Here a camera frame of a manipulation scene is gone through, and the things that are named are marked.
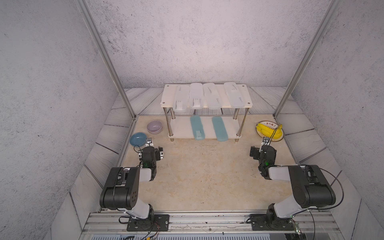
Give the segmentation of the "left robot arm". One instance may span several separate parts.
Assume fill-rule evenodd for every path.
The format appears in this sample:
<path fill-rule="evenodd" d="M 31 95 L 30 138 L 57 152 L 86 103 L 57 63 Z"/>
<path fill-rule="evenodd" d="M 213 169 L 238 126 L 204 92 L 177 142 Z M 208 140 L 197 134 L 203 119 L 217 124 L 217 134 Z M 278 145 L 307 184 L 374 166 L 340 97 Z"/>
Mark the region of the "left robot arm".
<path fill-rule="evenodd" d="M 124 212 L 133 219 L 154 221 L 153 207 L 139 199 L 139 185 L 155 179 L 157 162 L 163 159 L 164 150 L 148 146 L 138 155 L 141 162 L 138 167 L 111 168 L 100 196 L 100 206 Z"/>

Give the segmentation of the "green pencil case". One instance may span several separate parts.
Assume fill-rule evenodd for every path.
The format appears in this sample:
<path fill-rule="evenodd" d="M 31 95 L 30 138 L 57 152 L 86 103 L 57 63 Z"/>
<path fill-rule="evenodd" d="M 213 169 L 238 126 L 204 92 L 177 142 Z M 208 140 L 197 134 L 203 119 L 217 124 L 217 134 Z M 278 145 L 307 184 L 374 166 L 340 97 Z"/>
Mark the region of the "green pencil case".
<path fill-rule="evenodd" d="M 216 138 L 219 142 L 226 142 L 228 138 L 228 133 L 222 117 L 212 117 L 212 123 Z"/>
<path fill-rule="evenodd" d="M 201 121 L 200 116 L 190 117 L 191 127 L 194 135 L 194 139 L 197 141 L 205 139 L 204 127 Z"/>

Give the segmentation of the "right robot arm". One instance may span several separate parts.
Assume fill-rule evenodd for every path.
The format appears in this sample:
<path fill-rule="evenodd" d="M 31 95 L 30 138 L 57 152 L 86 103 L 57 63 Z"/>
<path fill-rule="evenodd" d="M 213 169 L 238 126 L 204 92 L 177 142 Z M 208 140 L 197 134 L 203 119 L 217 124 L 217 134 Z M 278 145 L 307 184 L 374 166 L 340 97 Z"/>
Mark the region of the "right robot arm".
<path fill-rule="evenodd" d="M 322 170 L 317 165 L 277 166 L 277 150 L 268 145 L 250 149 L 250 157 L 259 162 L 259 172 L 266 180 L 291 183 L 292 195 L 271 204 L 266 217 L 269 220 L 288 220 L 310 208 L 334 205 L 336 195 Z"/>

